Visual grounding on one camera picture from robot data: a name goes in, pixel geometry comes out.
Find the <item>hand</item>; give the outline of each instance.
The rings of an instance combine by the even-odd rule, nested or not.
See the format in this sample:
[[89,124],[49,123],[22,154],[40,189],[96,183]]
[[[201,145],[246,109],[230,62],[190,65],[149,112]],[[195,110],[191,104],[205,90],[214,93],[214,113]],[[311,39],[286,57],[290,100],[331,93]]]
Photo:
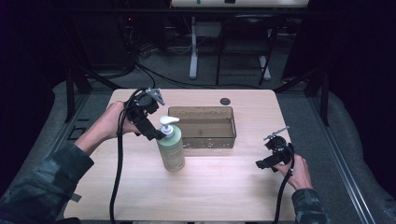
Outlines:
[[[124,103],[121,101],[111,104],[91,128],[76,141],[75,145],[81,148],[86,154],[91,155],[107,139],[117,137],[119,116],[124,108]],[[131,132],[139,133],[139,130],[128,118],[125,118],[122,126],[122,134]]]
[[[286,164],[277,164],[274,167],[282,174],[286,175],[291,166],[291,161]],[[294,168],[288,183],[297,189],[312,189],[311,175],[309,174],[306,160],[298,154],[294,154]]]

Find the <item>gray carpet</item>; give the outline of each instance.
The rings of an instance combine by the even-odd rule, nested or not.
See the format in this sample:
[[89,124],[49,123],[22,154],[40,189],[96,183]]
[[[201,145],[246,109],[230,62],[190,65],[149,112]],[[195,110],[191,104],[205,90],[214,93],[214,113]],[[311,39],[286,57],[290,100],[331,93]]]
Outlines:
[[[198,78],[189,79],[190,52],[176,54],[172,50],[167,53],[152,51],[148,59],[140,62],[146,67],[161,73],[169,78],[196,85],[213,85],[216,74],[215,40],[207,39],[200,45]],[[263,89],[272,90],[280,85],[280,77],[284,63],[287,59],[292,40],[279,38],[274,56],[270,62],[270,71],[273,76],[271,81],[265,81]],[[162,78],[154,77],[158,88],[180,88],[168,83]],[[134,70],[132,74],[112,79],[124,88],[139,88],[152,86],[151,78],[141,70]],[[61,83],[54,88],[56,94],[55,104],[49,115],[41,134],[39,135],[31,153],[21,168],[15,180],[24,177],[32,167],[36,166],[43,158],[57,149],[65,141],[74,141],[78,132],[89,128],[93,122],[105,111],[111,90],[95,80],[90,80],[93,91],[89,96],[76,92],[80,110],[73,122],[65,125],[66,94],[65,84]],[[258,87],[258,76],[224,76],[221,77],[219,88],[246,89],[249,86]],[[393,199],[382,190],[365,165],[362,159],[361,142],[355,126],[344,109],[342,102],[331,94],[329,103],[329,128],[323,127],[317,119],[315,99],[307,99],[301,92],[304,84],[299,84],[291,91],[277,95],[284,119],[290,126],[289,133],[296,151],[306,157],[312,175],[314,188],[319,192],[321,199],[333,223],[396,223],[396,205]],[[365,219],[358,212],[352,200],[347,182],[341,175],[343,170],[337,167],[337,159],[332,153],[333,146],[329,143],[330,133],[342,153],[347,167],[352,173],[359,187],[363,201],[366,203],[373,219]],[[83,223],[109,223],[109,221],[83,221]]]

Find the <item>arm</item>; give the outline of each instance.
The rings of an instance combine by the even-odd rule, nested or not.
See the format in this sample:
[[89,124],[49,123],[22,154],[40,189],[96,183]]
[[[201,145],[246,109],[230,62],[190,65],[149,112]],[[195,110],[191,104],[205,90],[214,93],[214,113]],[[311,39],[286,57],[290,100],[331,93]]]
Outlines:
[[[289,178],[289,184],[296,190],[291,199],[296,214],[296,223],[330,223],[327,214],[324,212],[318,193],[314,190],[311,183],[311,176],[306,160],[300,155],[294,155],[293,175]],[[277,164],[274,167],[285,175],[291,162],[286,165]]]
[[[44,159],[21,183],[13,186],[0,202],[0,222],[51,223],[70,200],[78,181],[93,166],[89,157],[107,139],[116,137],[123,102],[112,104],[76,143]],[[123,133],[136,132],[126,119]]]

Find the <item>black cable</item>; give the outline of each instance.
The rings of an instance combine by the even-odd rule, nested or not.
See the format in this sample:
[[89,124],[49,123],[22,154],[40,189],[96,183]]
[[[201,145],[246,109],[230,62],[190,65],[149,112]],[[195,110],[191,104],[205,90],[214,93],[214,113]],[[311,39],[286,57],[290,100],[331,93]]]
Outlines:
[[155,75],[157,77],[160,77],[160,78],[164,79],[165,81],[167,81],[167,82],[169,82],[169,83],[171,83],[173,85],[179,86],[181,88],[184,88],[184,89],[188,89],[188,88],[217,89],[218,87],[238,86],[238,87],[248,87],[248,88],[252,88],[252,89],[256,89],[256,90],[262,90],[262,88],[260,88],[260,87],[251,86],[251,85],[243,85],[243,84],[200,85],[200,84],[185,83],[185,82],[180,82],[180,81],[173,80],[172,78],[165,77],[164,75],[161,75],[161,74],[159,74],[157,72],[154,72],[154,71],[150,70],[145,65],[143,65],[143,64],[141,64],[139,62],[136,62],[136,66],[139,67],[142,70],[145,69],[146,71],[150,72],[151,74],[153,74],[153,75]]
[[277,194],[276,213],[275,213],[274,222],[272,224],[277,224],[279,221],[280,205],[282,203],[283,190],[285,189],[289,178],[292,176],[292,171],[294,168],[294,153],[291,150],[290,150],[290,152],[291,152],[291,165],[290,165],[290,168],[289,168],[288,172],[286,173],[285,177],[283,178],[282,184],[280,185],[280,188],[279,188],[279,193]]
[[118,74],[113,74],[113,75],[101,75],[101,77],[105,77],[107,79],[112,79],[112,78],[117,78],[117,77],[125,77],[126,75],[130,74],[131,72],[134,71],[134,62],[125,69],[123,69],[120,73]]
[[113,187],[113,192],[111,193],[110,206],[109,206],[110,220],[111,220],[112,224],[116,224],[116,220],[114,218],[114,203],[117,198],[117,192],[119,191],[120,178],[121,178],[121,173],[122,173],[122,164],[123,164],[123,162],[122,162],[123,161],[122,127],[123,127],[123,123],[125,122],[127,110],[130,108],[131,102],[133,101],[133,99],[137,95],[137,93],[142,90],[143,89],[138,89],[138,90],[134,91],[134,93],[132,93],[131,97],[128,100],[128,104],[125,106],[125,109],[123,109],[120,112],[120,115],[119,115],[119,124],[118,124],[118,129],[117,129],[119,156],[118,156],[118,162],[117,162],[116,179],[114,181],[114,187]]
[[151,80],[152,80],[152,86],[151,86],[151,88],[154,89],[154,88],[155,88],[155,80],[154,80],[154,77],[153,77],[152,75],[150,75],[149,72],[146,71],[145,69],[142,69],[142,68],[140,68],[140,69],[141,69],[143,72],[145,72],[145,73],[151,78]]

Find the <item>black round button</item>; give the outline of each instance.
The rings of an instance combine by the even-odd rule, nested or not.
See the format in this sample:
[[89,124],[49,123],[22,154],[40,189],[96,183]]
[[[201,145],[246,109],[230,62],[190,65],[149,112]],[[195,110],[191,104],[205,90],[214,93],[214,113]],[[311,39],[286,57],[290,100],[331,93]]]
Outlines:
[[221,98],[220,103],[222,105],[229,105],[231,103],[231,100],[228,98]]

